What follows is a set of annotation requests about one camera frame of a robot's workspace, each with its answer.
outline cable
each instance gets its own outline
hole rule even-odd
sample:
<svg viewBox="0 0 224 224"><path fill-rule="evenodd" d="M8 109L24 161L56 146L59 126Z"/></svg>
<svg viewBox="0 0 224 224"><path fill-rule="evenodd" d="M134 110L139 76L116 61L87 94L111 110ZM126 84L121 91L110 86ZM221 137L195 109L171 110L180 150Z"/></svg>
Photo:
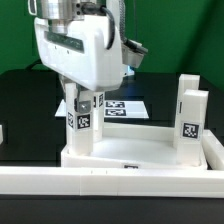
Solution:
<svg viewBox="0 0 224 224"><path fill-rule="evenodd" d="M26 70L32 70L32 68L36 65L42 65L42 61L40 59L36 60L32 64L28 65L25 69Z"/></svg>
<svg viewBox="0 0 224 224"><path fill-rule="evenodd" d="M107 50L109 50L112 46L113 46L113 43L114 43L114 39L115 39L115 20L114 20L114 16L113 14L111 13L111 11L107 8L105 8L104 6L101 7L101 10L106 13L109 17L109 29L110 29L110 37L109 37L109 42L108 42L108 45L106 47Z"/></svg>
<svg viewBox="0 0 224 224"><path fill-rule="evenodd" d="M136 44L135 42L129 39L126 39L126 41L124 42L124 45L132 49L134 52L144 54L144 55L148 53L148 49L140 46L139 44Z"/></svg>
<svg viewBox="0 0 224 224"><path fill-rule="evenodd" d="M83 14L87 15L107 15L109 18L109 42L106 47L107 50L110 50L113 46L114 39L115 39L115 19L113 14L109 9L106 8L106 6L99 6L95 5L93 3L86 3L82 6L82 12Z"/></svg>
<svg viewBox="0 0 224 224"><path fill-rule="evenodd" d="M138 39L138 25L137 25L137 10L136 10L136 0L133 0L133 10L134 10L134 26L135 26L135 40Z"/></svg>
<svg viewBox="0 0 224 224"><path fill-rule="evenodd" d="M120 36L122 42L125 42L125 3L124 0L119 0L119 6L120 6Z"/></svg>

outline white block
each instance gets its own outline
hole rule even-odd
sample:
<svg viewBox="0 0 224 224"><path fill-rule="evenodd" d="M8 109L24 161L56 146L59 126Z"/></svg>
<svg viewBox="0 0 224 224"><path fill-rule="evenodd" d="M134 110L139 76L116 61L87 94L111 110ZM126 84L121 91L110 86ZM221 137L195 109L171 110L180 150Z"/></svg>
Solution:
<svg viewBox="0 0 224 224"><path fill-rule="evenodd" d="M104 123L104 93L94 93L93 128L94 142L102 140Z"/></svg>
<svg viewBox="0 0 224 224"><path fill-rule="evenodd" d="M64 100L61 101L58 110L55 113L55 117L66 117L66 104Z"/></svg>
<svg viewBox="0 0 224 224"><path fill-rule="evenodd" d="M121 170L118 184L118 196L224 197L220 171Z"/></svg>
<svg viewBox="0 0 224 224"><path fill-rule="evenodd" d="M186 90L180 115L180 136L177 139L177 162L199 166L201 140L207 108L208 92Z"/></svg>
<svg viewBox="0 0 224 224"><path fill-rule="evenodd" d="M224 170L224 147L211 131L203 133L202 146L206 159L213 170Z"/></svg>
<svg viewBox="0 0 224 224"><path fill-rule="evenodd" d="M179 78L178 95L177 95L177 108L176 108L176 120L174 130L173 146L177 148L177 139L179 138L180 129L180 114L182 109L183 95L187 89L198 90L200 76L197 75L185 75L182 74Z"/></svg>
<svg viewBox="0 0 224 224"><path fill-rule="evenodd" d="M107 169L92 169L87 175L81 176L80 195L117 196L118 173Z"/></svg>
<svg viewBox="0 0 224 224"><path fill-rule="evenodd" d="M3 142L3 132L2 132L2 125L0 125L0 144Z"/></svg>
<svg viewBox="0 0 224 224"><path fill-rule="evenodd" d="M61 152L62 167L90 167L90 168L121 168L119 160L97 158L90 156L76 156L68 153L68 148L65 147Z"/></svg>
<svg viewBox="0 0 224 224"><path fill-rule="evenodd" d="M92 110L88 114L80 114L75 111L74 102L77 99L77 94L76 84L66 84L67 146L70 154L88 155L93 149L93 115ZM93 92L82 91L80 102L82 101L91 101L92 104Z"/></svg>
<svg viewBox="0 0 224 224"><path fill-rule="evenodd" d="M83 169L0 167L0 194L80 195Z"/></svg>

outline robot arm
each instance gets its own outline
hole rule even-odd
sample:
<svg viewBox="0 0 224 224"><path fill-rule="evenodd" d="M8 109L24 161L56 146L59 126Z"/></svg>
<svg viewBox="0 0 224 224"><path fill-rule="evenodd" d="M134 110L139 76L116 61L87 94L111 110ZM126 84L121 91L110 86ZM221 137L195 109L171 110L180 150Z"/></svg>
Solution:
<svg viewBox="0 0 224 224"><path fill-rule="evenodd" d="M123 0L29 0L43 64L92 91L119 88L147 53L124 36Z"/></svg>

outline silver cylinder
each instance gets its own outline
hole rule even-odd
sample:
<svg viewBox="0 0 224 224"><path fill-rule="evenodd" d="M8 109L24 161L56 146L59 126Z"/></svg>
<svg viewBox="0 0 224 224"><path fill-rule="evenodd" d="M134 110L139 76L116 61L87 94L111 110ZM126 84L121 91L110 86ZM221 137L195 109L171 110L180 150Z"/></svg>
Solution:
<svg viewBox="0 0 224 224"><path fill-rule="evenodd" d="M37 0L37 17L48 20L72 20L72 0Z"/></svg>
<svg viewBox="0 0 224 224"><path fill-rule="evenodd" d="M67 34L68 33L68 22L66 20L50 20L49 30L53 33Z"/></svg>

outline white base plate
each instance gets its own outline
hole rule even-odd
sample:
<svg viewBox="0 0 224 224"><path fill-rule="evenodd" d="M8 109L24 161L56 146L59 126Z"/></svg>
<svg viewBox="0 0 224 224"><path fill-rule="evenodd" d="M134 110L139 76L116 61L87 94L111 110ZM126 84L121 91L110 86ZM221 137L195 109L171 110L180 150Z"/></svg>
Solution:
<svg viewBox="0 0 224 224"><path fill-rule="evenodd" d="M114 128L118 126L108 124L107 127L105 128L106 136L110 135L114 138L116 135ZM128 126L119 125L121 132L125 127ZM129 133L120 133L121 138L127 139L127 135L137 133L136 137L143 141L160 139L163 144L166 144L173 134L172 128L134 126L133 129L129 130ZM220 153L224 149L210 131L204 132L203 149L208 160L216 164L218 168L223 167L224 157ZM68 156L65 150L63 153L64 156ZM85 158L94 161L93 157ZM117 169L112 168L114 160L103 160L108 168L94 168L94 166L92 168L1 167L0 194L224 198L223 171L203 170L202 167L183 170L177 167L173 169L172 166L170 166L171 169L158 167L157 169ZM80 166L83 165L84 160L77 161L80 162Z"/></svg>
<svg viewBox="0 0 224 224"><path fill-rule="evenodd" d="M94 144L89 156L62 151L63 167L207 169L201 150L200 166L177 164L173 128L105 123L103 140Z"/></svg>

